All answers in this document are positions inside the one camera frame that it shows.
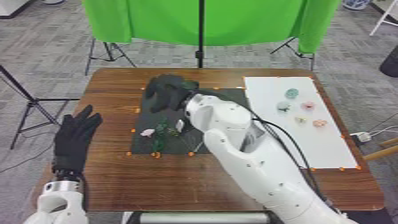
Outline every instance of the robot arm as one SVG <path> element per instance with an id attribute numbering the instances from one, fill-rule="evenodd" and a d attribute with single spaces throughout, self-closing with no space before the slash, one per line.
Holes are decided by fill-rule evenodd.
<path id="1" fill-rule="evenodd" d="M 102 115 L 91 116 L 89 105 L 77 117 L 64 116 L 55 135 L 54 180 L 38 199 L 38 212 L 25 224 L 87 224 L 84 210 L 84 166 L 91 139 L 102 124 Z"/>
<path id="2" fill-rule="evenodd" d="M 46 183 L 38 199 L 38 212 L 25 224 L 87 224 L 82 207 L 82 180 L 55 180 Z"/>
<path id="3" fill-rule="evenodd" d="M 260 131 L 247 109 L 219 97 L 196 94 L 185 114 L 244 192 L 283 222 L 354 224 L 315 194 L 288 153 L 270 134 Z"/>

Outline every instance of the chair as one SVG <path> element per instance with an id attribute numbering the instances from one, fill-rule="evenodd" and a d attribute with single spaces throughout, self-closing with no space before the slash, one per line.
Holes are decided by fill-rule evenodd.
<path id="1" fill-rule="evenodd" d="M 373 29 L 373 31 L 372 31 L 372 33 L 370 33 L 370 36 L 373 36 L 373 34 L 375 34 L 375 32 L 377 32 L 377 29 L 379 29 L 382 23 L 388 23 L 389 25 L 398 26 L 396 23 L 391 23 L 389 21 L 386 21 L 386 17 L 388 17 L 388 15 L 391 14 L 391 11 L 393 11 L 393 9 L 395 9 L 396 4 L 398 4 L 398 0 L 395 0 L 393 3 L 391 3 L 391 5 L 389 5 L 389 8 L 388 8 L 388 10 L 386 10 L 386 13 L 382 14 L 382 18 L 380 18 L 380 20 L 379 20 L 379 22 L 377 22 L 377 26 L 375 26 L 375 29 Z"/>

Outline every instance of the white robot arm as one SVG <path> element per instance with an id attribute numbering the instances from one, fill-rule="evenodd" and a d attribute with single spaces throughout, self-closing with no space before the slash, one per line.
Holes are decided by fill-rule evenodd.
<path id="1" fill-rule="evenodd" d="M 185 110 L 238 186 L 283 222 L 354 224 L 315 194 L 281 144 L 260 130 L 247 109 L 219 97 L 196 94 Z"/>
<path id="2" fill-rule="evenodd" d="M 87 224 L 80 181 L 52 181 L 38 199 L 38 212 L 25 224 Z"/>

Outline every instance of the light stand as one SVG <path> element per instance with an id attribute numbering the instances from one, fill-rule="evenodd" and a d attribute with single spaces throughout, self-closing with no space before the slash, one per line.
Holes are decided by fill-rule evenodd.
<path id="1" fill-rule="evenodd" d="M 25 108 L 25 112 L 23 112 L 23 118 L 22 118 L 22 121 L 20 121 L 16 135 L 14 135 L 14 139 L 13 139 L 13 143 L 11 143 L 11 150 L 13 150 L 14 145 L 16 145 L 16 140 L 18 140 L 20 134 L 23 132 L 34 130 L 36 128 L 41 128 L 43 126 L 46 126 L 50 124 L 61 125 L 57 119 L 59 119 L 61 112 L 66 108 L 68 102 L 75 101 L 75 100 L 80 100 L 80 99 L 39 99 L 39 98 L 34 98 L 2 65 L 0 65 L 0 72 L 4 73 L 6 79 L 9 80 L 11 83 L 7 82 L 7 80 L 4 79 L 2 76 L 0 76 L 0 79 L 4 80 L 6 84 L 14 89 L 14 91 L 18 92 L 22 97 L 29 100 L 27 108 Z M 48 102 L 48 101 L 52 101 L 52 102 L 54 101 L 55 102 L 64 101 L 64 104 L 61 106 L 61 109 L 59 109 L 59 112 L 55 114 L 55 116 L 52 116 L 52 114 L 48 113 L 46 109 L 43 108 L 43 106 L 39 104 L 39 102 Z M 29 128 L 23 128 L 27 117 L 30 115 L 30 111 L 32 111 L 34 108 L 39 110 L 41 114 L 45 115 L 45 117 L 48 119 L 48 122 L 30 126 Z"/>
<path id="2" fill-rule="evenodd" d="M 205 59 L 205 0 L 199 0 L 199 49 L 196 51 L 197 68 L 203 68 Z"/>
<path id="3" fill-rule="evenodd" d="M 87 61 L 87 66 L 86 66 L 86 76 L 89 75 L 89 70 L 91 70 L 91 61 L 93 60 L 103 60 L 107 62 L 114 62 L 119 58 L 126 58 L 132 66 L 137 68 L 133 61 L 125 53 L 125 51 L 121 50 L 121 47 L 116 43 L 107 43 L 103 42 L 103 47 L 105 47 L 105 51 L 107 51 L 107 56 L 109 58 L 102 58 L 102 57 L 93 57 L 93 53 L 94 53 L 94 48 L 96 48 L 96 38 L 93 38 L 93 42 L 91 42 L 91 52 L 89 52 L 89 61 Z M 114 52 L 112 50 L 117 50 L 121 53 L 119 57 L 114 57 Z"/>
<path id="4" fill-rule="evenodd" d="M 315 71 L 315 54 L 313 54 L 311 57 L 308 57 L 308 56 L 304 56 L 302 53 L 299 53 L 299 52 L 295 51 L 293 47 L 290 46 L 290 42 L 292 42 L 295 39 L 297 39 L 297 37 L 293 37 L 293 38 L 286 41 L 286 43 L 277 47 L 277 49 L 270 52 L 270 54 L 274 54 L 274 53 L 283 49 L 283 47 L 288 47 L 290 50 L 292 50 L 293 53 L 295 53 L 295 56 L 297 56 L 299 58 L 306 58 L 306 59 L 311 60 L 311 71 Z"/>

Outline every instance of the tripod stand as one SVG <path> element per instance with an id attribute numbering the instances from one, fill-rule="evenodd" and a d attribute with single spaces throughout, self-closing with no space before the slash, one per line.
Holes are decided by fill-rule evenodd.
<path id="1" fill-rule="evenodd" d="M 105 51 L 107 51 L 107 56 L 109 58 L 102 58 L 102 57 L 93 57 L 93 53 L 94 53 L 94 48 L 96 48 L 96 38 L 93 38 L 93 42 L 91 42 L 91 52 L 89 52 L 89 61 L 87 61 L 87 65 L 86 65 L 86 76 L 89 75 L 89 70 L 91 70 L 91 61 L 93 60 L 103 60 L 107 62 L 114 62 L 119 58 L 126 58 L 132 66 L 137 68 L 135 64 L 133 64 L 133 61 L 125 53 L 125 51 L 121 50 L 121 47 L 116 43 L 107 43 L 103 42 L 103 47 L 105 47 Z M 119 53 L 121 53 L 121 56 L 119 57 L 114 57 L 114 52 L 112 50 L 117 50 Z"/>
<path id="2" fill-rule="evenodd" d="M 274 53 L 283 49 L 283 47 L 286 46 L 286 47 L 290 48 L 290 50 L 293 51 L 295 56 L 297 56 L 299 58 L 306 58 L 306 59 L 311 60 L 311 71 L 315 71 L 315 54 L 313 54 L 313 57 L 308 57 L 308 56 L 304 56 L 302 53 L 299 53 L 299 52 L 295 51 L 293 47 L 290 46 L 290 42 L 292 42 L 295 39 L 297 39 L 297 37 L 293 37 L 293 38 L 286 41 L 286 43 L 277 47 L 277 49 L 270 52 L 270 54 L 274 54 Z"/>
<path id="3" fill-rule="evenodd" d="M 18 140 L 18 137 L 20 137 L 23 132 L 34 130 L 36 128 L 41 128 L 43 126 L 46 126 L 50 124 L 61 125 L 57 119 L 59 119 L 61 112 L 66 108 L 68 102 L 75 101 L 75 100 L 80 100 L 80 99 L 39 99 L 39 98 L 34 98 L 2 65 L 0 65 L 0 72 L 4 73 L 4 76 L 6 76 L 11 83 L 7 82 L 7 80 L 4 79 L 2 76 L 0 76 L 0 79 L 4 80 L 6 84 L 14 89 L 14 91 L 22 95 L 22 97 L 29 100 L 27 108 L 25 108 L 25 112 L 23 112 L 23 118 L 22 118 L 22 121 L 20 121 L 16 135 L 14 135 L 14 139 L 13 139 L 13 143 L 11 143 L 11 150 L 13 150 L 14 146 L 16 146 L 16 140 Z M 55 116 L 52 116 L 52 114 L 48 113 L 46 109 L 43 108 L 43 106 L 39 104 L 41 102 L 50 102 L 50 101 L 52 102 L 64 101 L 64 104 L 61 106 L 61 109 L 57 111 Z M 32 111 L 34 108 L 38 109 L 43 116 L 46 117 L 48 122 L 30 126 L 29 128 L 23 128 L 27 117 L 30 115 L 30 111 Z"/>

